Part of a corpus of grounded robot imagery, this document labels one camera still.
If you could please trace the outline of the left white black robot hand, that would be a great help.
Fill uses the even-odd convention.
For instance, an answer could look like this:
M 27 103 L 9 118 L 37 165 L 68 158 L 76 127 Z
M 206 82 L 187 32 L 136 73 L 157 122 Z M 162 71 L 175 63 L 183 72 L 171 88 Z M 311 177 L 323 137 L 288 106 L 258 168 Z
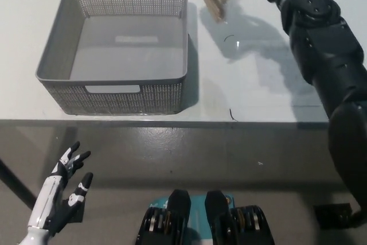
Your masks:
M 62 199 L 63 191 L 75 172 L 82 168 L 90 151 L 73 156 L 80 142 L 75 142 L 57 161 L 51 174 L 45 179 L 28 222 L 29 228 L 38 228 L 49 236 L 55 236 L 77 214 L 84 203 L 91 186 L 93 174 L 86 173 L 67 200 Z

